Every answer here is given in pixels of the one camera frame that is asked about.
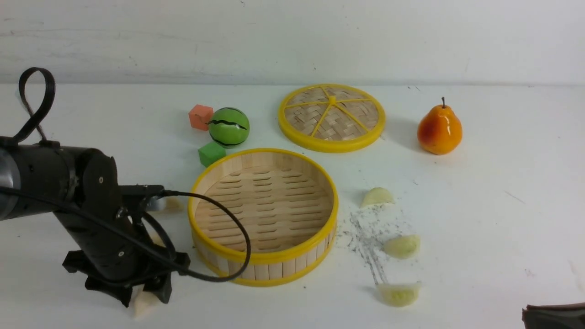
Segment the bamboo steamer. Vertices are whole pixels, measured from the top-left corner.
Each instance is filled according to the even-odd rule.
[[[225,205],[252,241],[252,257],[234,281],[249,286],[288,283],[328,254],[337,224],[338,195],[326,171],[306,156],[281,149],[251,149],[212,164],[192,189]],[[245,259],[236,224],[216,206],[192,198],[192,237],[203,262],[220,276]]]
[[[317,84],[286,96],[278,109],[284,135],[306,149],[351,152],[372,144],[386,124],[382,105],[363,90]]]

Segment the toy pear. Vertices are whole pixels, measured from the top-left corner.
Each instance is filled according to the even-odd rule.
[[[454,150],[463,138],[463,128],[451,107],[443,104],[433,107],[418,125],[418,142],[421,147],[436,155]]]

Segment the toy watermelon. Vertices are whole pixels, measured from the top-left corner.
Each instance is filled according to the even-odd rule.
[[[225,148],[240,145],[250,134],[248,117],[233,107],[217,110],[208,122],[208,126],[211,138]]]

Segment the white tabletop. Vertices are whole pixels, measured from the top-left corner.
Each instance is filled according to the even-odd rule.
[[[271,288],[207,283],[173,274],[173,295],[142,321],[117,300],[84,288],[61,263],[77,245],[51,215],[0,222],[2,328],[521,328],[527,304],[585,297],[585,88],[362,87],[387,113],[371,146],[345,154],[305,150],[280,132],[276,113],[295,87],[58,85],[47,135],[115,157],[120,184],[190,190],[202,172],[197,149],[210,141],[190,128],[195,104],[233,106],[250,118],[237,150],[282,148],[321,164],[340,197],[339,235],[313,272]],[[43,86],[28,89],[36,108]],[[418,121],[441,96],[463,123],[451,154],[421,152]],[[14,85],[0,85],[0,134],[27,119]],[[28,141],[39,139],[34,133]],[[359,211],[365,190],[396,198]],[[357,220],[364,238],[351,223]],[[186,214],[160,218],[191,268],[210,273],[192,248]],[[417,233],[420,254],[390,259],[381,242]],[[377,259],[379,269],[368,261]],[[381,303],[377,280],[422,282],[405,309]]]

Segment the white wall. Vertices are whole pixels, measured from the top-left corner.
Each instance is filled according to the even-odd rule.
[[[0,82],[585,84],[583,0],[1,0]]]

